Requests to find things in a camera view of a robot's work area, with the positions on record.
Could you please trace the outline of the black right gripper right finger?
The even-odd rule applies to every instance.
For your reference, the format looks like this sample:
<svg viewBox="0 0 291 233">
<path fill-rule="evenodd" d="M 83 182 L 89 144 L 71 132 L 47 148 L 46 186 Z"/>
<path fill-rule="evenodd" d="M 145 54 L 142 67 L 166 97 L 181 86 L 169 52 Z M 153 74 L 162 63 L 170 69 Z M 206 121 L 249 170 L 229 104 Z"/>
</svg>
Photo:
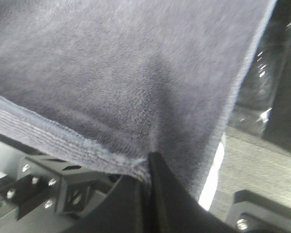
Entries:
<svg viewBox="0 0 291 233">
<path fill-rule="evenodd" d="M 150 153 L 148 161 L 158 232 L 235 232 L 197 203 L 176 179 L 160 153 Z"/>
</svg>

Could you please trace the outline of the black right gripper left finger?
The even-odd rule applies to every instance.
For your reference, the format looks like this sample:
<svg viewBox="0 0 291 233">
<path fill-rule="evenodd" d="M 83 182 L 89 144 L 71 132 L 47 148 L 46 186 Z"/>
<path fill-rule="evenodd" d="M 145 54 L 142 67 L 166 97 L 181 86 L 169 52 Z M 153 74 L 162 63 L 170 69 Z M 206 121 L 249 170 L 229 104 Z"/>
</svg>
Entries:
<svg viewBox="0 0 291 233">
<path fill-rule="evenodd" d="M 106 199 L 65 233 L 144 233 L 142 184 L 122 176 Z"/>
</svg>

